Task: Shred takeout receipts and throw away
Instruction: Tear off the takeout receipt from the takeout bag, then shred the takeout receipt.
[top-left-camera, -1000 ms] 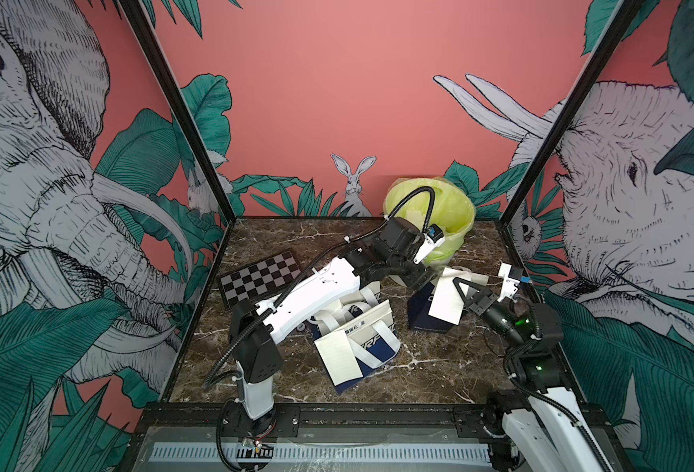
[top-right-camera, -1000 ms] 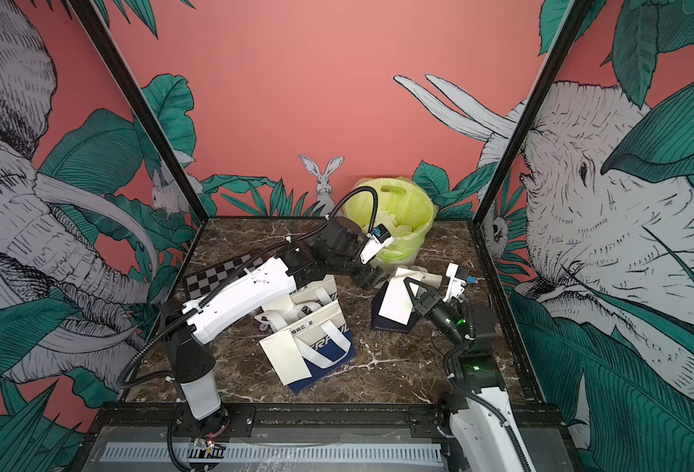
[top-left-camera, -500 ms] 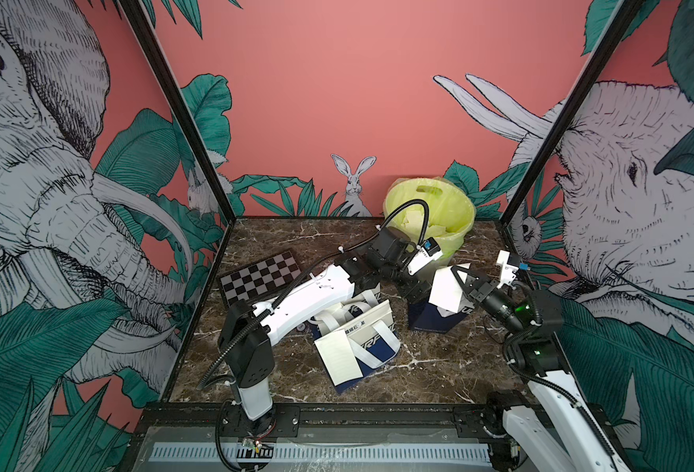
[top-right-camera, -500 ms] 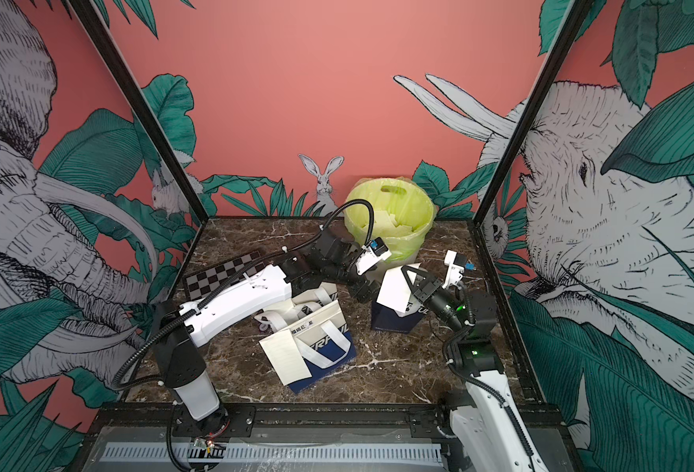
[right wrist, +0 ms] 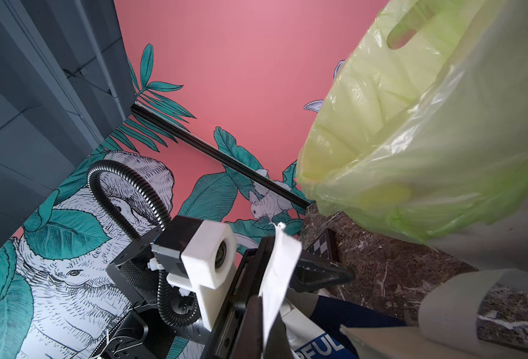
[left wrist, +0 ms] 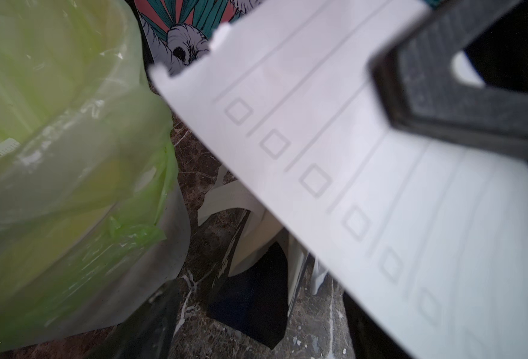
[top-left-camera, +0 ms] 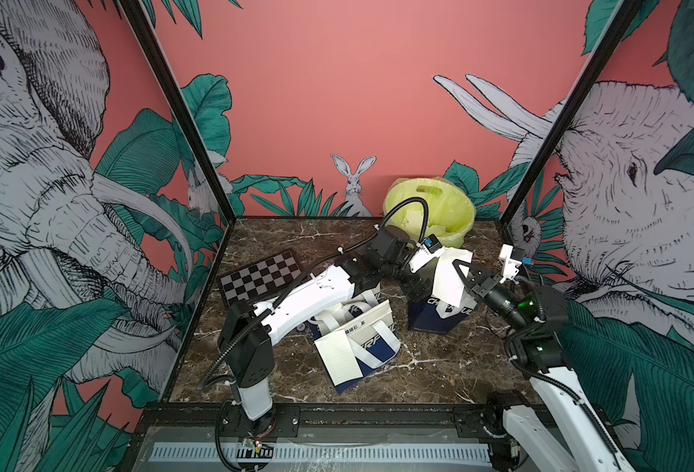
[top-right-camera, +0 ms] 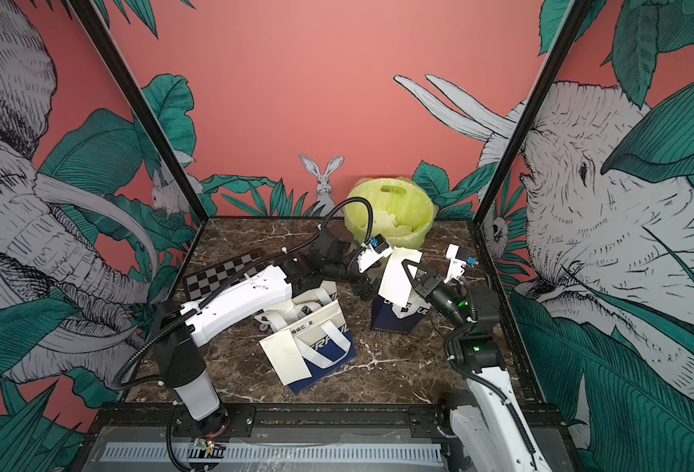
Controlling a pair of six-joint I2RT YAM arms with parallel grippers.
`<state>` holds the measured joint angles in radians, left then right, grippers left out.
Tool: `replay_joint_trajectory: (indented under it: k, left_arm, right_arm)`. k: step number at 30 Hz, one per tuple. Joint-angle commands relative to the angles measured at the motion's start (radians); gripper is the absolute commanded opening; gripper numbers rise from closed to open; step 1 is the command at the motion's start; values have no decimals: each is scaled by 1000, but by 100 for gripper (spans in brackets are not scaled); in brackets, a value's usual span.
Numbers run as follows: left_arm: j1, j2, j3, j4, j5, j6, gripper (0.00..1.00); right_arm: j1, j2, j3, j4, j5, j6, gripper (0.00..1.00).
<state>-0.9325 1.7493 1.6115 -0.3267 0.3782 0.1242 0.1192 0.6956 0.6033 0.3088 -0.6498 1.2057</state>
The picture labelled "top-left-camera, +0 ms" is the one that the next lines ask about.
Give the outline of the white receipt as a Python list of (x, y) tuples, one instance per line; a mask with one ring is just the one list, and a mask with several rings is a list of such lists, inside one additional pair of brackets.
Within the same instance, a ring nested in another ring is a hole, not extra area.
[(464, 249), (445, 248), (443, 250), (435, 269), (433, 297), (456, 308), (462, 306), (465, 288), (453, 262), (460, 260), (469, 264), (472, 262), (472, 257), (473, 253)]
[(363, 377), (350, 339), (345, 332), (330, 332), (317, 339), (315, 346), (335, 387)]

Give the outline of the navy white paper bag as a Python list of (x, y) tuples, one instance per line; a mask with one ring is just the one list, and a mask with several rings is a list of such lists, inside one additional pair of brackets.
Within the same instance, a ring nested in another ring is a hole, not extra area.
[(347, 334), (363, 373), (361, 379), (343, 383), (337, 387), (333, 385), (340, 395), (393, 360), (401, 347), (388, 301), (380, 302), (366, 314), (336, 330)]
[(476, 306), (477, 302), (470, 297), (463, 298), (460, 307), (449, 305), (437, 297), (427, 297), (408, 305), (408, 328), (429, 334), (448, 334), (466, 320)]
[(366, 290), (356, 297), (338, 302), (307, 320), (313, 339), (318, 339), (366, 314), (382, 302), (382, 285)]

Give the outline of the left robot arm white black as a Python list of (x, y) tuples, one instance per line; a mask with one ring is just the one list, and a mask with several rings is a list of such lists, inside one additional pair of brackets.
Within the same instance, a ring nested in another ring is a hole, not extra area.
[(227, 383), (249, 420), (268, 415), (273, 408), (268, 383), (274, 368), (273, 348), (294, 328), (384, 280), (395, 281), (410, 302), (431, 295), (433, 281), (420, 271), (441, 255), (443, 246), (436, 236), (427, 234), (429, 219), (425, 199), (405, 199), (384, 216), (371, 236), (317, 260), (277, 297), (231, 305), (218, 339), (219, 356), (197, 388), (204, 391)]

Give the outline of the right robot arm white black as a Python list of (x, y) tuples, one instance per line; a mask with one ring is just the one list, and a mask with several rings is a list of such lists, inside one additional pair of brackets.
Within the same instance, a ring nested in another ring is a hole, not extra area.
[(508, 361), (541, 397), (563, 440), (554, 437), (525, 401), (512, 393), (498, 393), (489, 404), (506, 436), (541, 471), (634, 470), (563, 350), (559, 330), (568, 321), (563, 293), (518, 275), (515, 280), (525, 287), (519, 298), (485, 267), (459, 259), (452, 266), (465, 291), (509, 324), (512, 331), (504, 344)]

